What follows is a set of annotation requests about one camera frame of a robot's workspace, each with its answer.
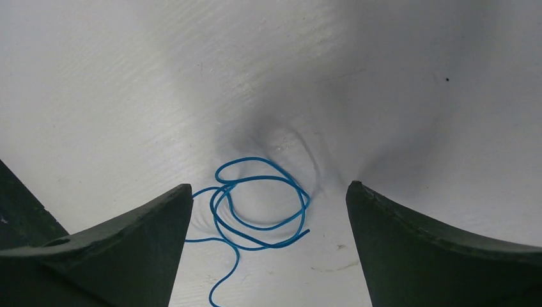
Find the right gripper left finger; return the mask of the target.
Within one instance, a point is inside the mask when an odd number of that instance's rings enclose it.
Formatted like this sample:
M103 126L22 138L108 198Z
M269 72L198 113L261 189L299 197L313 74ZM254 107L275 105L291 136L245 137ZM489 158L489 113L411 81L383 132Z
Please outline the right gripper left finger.
M2 306L167 306L192 214L181 184L70 234L1 165Z

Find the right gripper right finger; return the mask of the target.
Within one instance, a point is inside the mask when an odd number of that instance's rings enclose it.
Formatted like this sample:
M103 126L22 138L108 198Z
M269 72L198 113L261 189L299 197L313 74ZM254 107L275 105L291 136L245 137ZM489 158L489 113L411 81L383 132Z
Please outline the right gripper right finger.
M459 229L359 181L346 206L373 306L541 305L541 248Z

